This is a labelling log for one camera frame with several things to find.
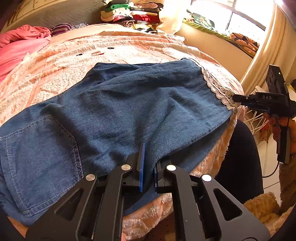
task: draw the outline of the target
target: denim pocket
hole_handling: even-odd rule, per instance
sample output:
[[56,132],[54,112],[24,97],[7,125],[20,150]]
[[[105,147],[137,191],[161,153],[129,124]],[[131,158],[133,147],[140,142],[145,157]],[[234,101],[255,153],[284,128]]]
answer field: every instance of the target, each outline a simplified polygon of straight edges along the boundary
[[0,137],[6,185],[24,216],[54,204],[83,178],[74,136],[48,115]]

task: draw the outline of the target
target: silver screw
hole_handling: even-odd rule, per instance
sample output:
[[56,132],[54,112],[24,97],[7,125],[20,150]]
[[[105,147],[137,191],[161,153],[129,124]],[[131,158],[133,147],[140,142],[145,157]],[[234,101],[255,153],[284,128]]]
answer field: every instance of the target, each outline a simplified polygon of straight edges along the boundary
[[88,181],[93,181],[95,178],[96,178],[96,176],[95,176],[94,174],[88,174],[88,175],[86,176],[86,179],[87,179]]
[[169,171],[175,171],[177,169],[175,165],[167,165],[166,168]]
[[205,174],[205,175],[202,175],[202,179],[205,181],[205,182],[209,182],[212,180],[212,177],[208,174]]
[[124,171],[128,171],[129,169],[131,169],[131,166],[129,164],[124,164],[121,166],[121,169]]

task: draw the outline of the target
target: green folded cloth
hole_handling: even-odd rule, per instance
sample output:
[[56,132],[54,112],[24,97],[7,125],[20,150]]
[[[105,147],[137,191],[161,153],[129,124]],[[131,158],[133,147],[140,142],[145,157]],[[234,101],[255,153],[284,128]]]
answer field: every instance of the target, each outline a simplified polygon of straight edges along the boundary
[[131,6],[129,4],[113,4],[109,8],[106,8],[105,11],[106,12],[111,12],[114,9],[120,8],[120,7],[124,7],[125,9],[130,9],[131,8]]

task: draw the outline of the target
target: window frame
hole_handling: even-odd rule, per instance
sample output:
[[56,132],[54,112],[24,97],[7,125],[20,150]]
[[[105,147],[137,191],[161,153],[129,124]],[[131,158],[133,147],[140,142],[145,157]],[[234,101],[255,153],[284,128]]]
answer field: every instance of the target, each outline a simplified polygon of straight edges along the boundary
[[241,17],[243,17],[243,18],[245,18],[245,19],[247,19],[247,20],[249,20],[251,23],[255,24],[257,27],[259,27],[263,31],[265,31],[265,29],[266,29],[266,27],[263,24],[259,23],[258,21],[256,21],[255,19],[251,18],[250,16],[248,16],[248,15],[246,15],[246,14],[244,14],[244,13],[238,11],[238,10],[236,10],[235,9],[235,4],[236,4],[237,0],[234,0],[233,1],[232,7],[230,7],[230,6],[226,5],[226,4],[220,3],[220,2],[216,2],[215,0],[206,0],[206,1],[211,1],[211,2],[213,2],[215,4],[218,4],[219,6],[221,6],[223,8],[226,8],[226,9],[228,9],[228,10],[231,11],[231,14],[230,14],[230,17],[229,17],[229,20],[228,20],[228,23],[226,25],[226,29],[225,30],[228,29],[229,24],[230,24],[230,21],[231,21],[231,18],[232,18],[232,15],[234,13],[237,14],[237,15],[239,15],[239,16],[241,16]]

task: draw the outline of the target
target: denim garment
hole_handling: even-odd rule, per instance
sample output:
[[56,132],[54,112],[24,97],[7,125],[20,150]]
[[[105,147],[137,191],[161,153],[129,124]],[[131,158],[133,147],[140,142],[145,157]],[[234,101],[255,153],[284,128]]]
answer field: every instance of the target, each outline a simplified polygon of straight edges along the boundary
[[190,172],[227,127],[231,111],[191,60],[97,63],[76,85],[26,108],[0,127],[0,203],[31,225],[89,173],[108,174],[146,142],[144,192],[126,214],[153,200],[160,158]]

